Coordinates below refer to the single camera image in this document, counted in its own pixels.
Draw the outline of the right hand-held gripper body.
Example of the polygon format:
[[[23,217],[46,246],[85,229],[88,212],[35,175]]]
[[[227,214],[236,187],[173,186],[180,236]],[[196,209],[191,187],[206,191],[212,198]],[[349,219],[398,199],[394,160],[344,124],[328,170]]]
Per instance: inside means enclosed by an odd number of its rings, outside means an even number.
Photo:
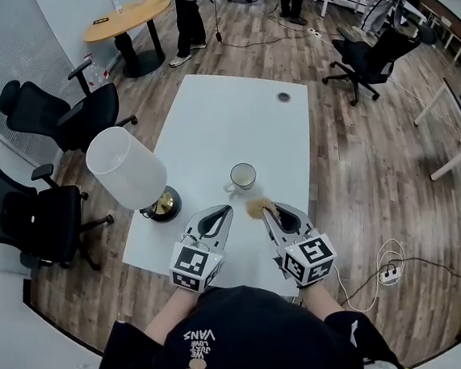
[[[308,287],[326,277],[336,257],[337,252],[325,233],[277,247],[278,267],[284,278],[294,280],[297,287]]]

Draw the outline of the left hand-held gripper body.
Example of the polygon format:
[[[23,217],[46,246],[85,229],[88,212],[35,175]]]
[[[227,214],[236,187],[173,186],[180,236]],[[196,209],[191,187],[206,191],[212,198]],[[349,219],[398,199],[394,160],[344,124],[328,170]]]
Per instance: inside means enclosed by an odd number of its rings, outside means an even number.
[[[190,292],[202,293],[225,262],[224,241],[183,233],[175,242],[170,259],[171,283]]]

